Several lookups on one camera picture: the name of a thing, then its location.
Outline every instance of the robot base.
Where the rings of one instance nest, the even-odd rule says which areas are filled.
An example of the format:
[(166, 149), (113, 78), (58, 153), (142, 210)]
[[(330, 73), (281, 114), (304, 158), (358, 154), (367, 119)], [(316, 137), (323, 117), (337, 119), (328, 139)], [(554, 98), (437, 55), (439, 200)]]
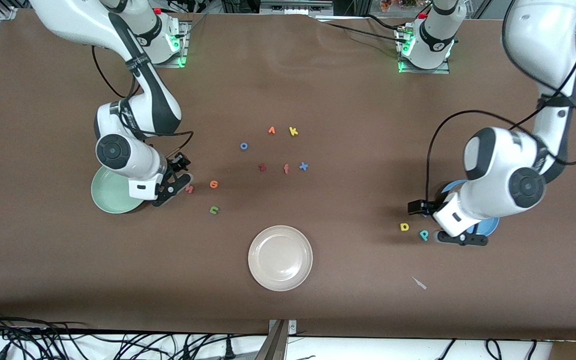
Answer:
[(408, 22), (405, 26), (400, 26), (396, 30), (394, 30), (395, 39), (404, 39), (407, 42), (398, 42), (397, 43), (397, 62), (398, 62), (398, 71), (400, 73), (416, 73), (416, 74), (441, 74), (441, 75), (448, 75), (450, 74), (450, 68), (448, 66), (448, 60), (443, 60), (441, 65), (437, 66), (436, 68), (432, 69), (425, 69), (425, 68), (418, 68), (414, 66), (410, 60), (402, 54), (403, 51), (408, 50), (407, 46), (410, 45), (412, 38), (414, 37), (414, 28), (413, 23)]

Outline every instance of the table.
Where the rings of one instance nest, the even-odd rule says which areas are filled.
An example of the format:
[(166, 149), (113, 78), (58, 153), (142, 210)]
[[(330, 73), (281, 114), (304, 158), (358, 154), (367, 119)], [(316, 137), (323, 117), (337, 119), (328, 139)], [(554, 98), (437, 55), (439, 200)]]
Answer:
[[(343, 23), (388, 35), (371, 20)], [(576, 339), (576, 166), (485, 247), (423, 242), (417, 233), (437, 225), (406, 214), (443, 119), (535, 108), (500, 32), (501, 21), (464, 22), (451, 74), (422, 75), (398, 73), (388, 40), (307, 16), (211, 14), (186, 68), (159, 71), (182, 107), (179, 131), (195, 131), (194, 193), (112, 215), (90, 182), (92, 120), (114, 94), (89, 46), (20, 10), (0, 27), (0, 313), (124, 330), (264, 333), (268, 319), (297, 319), (309, 335)], [(128, 91), (121, 59), (98, 57)], [(491, 125), (503, 124), (465, 115), (442, 130), (432, 191), (464, 177), (464, 145)], [(167, 153), (182, 141), (151, 143)], [(576, 117), (569, 142), (576, 157)], [(288, 292), (263, 289), (247, 266), (254, 236), (277, 224), (302, 231), (314, 253)]]

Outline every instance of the cardboard box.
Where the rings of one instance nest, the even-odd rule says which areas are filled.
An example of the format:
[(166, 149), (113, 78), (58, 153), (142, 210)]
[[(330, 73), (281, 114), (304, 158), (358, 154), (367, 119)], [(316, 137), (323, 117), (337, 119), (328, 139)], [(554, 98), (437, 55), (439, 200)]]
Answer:
[(548, 360), (576, 360), (576, 342), (555, 342)]

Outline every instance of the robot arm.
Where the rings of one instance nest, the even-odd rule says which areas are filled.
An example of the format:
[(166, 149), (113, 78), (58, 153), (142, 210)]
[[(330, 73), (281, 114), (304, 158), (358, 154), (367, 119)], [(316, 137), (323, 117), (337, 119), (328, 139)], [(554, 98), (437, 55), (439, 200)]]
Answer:
[(418, 68), (437, 68), (448, 57), (465, 18), (464, 0), (434, 0), (428, 16), (414, 21), (414, 39), (402, 55)]
[(179, 20), (165, 13), (155, 14), (148, 0), (100, 0), (110, 12), (118, 14), (150, 57), (153, 64), (162, 64), (181, 50), (178, 41)]
[[(109, 12), (99, 0), (31, 0), (39, 20), (59, 37), (80, 44), (113, 50), (141, 85), (143, 93), (101, 105), (94, 119), (96, 155), (114, 173), (128, 178), (132, 198), (162, 205), (192, 181), (176, 171), (189, 162), (173, 164), (143, 141), (170, 135), (181, 122), (179, 104), (166, 88), (153, 63), (126, 22)], [(160, 186), (175, 181), (162, 193)]]
[(545, 108), (538, 112), (533, 134), (498, 127), (477, 132), (466, 144), (468, 180), (454, 187), (433, 218), (450, 237), (459, 237), (480, 221), (518, 214), (537, 205), (546, 183), (563, 166), (549, 152), (567, 157), (567, 138), (576, 94), (576, 0), (517, 0), (504, 19), (510, 59), (537, 80)]

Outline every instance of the blue plate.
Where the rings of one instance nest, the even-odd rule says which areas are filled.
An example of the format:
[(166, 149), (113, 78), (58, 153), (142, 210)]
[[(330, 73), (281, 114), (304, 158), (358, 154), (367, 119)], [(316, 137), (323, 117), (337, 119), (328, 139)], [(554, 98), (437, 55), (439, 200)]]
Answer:
[[(465, 180), (463, 178), (462, 178), (462, 180), (455, 180), (455, 181), (451, 182), (450, 184), (446, 185), (442, 189), (441, 193), (443, 194), (445, 192), (448, 192), (448, 191), (450, 191), (450, 189), (454, 188), (455, 186), (457, 186), (459, 184), (463, 184), (466, 181), (467, 180)], [(495, 232), (498, 225), (499, 225), (499, 218), (485, 219), (485, 220), (483, 220), (477, 224), (477, 234), (481, 234), (481, 235), (485, 235), (485, 236), (489, 237), (492, 233)], [(468, 231), (470, 234), (473, 234), (473, 232), (475, 231), (475, 227), (471, 226), (466, 231)]]

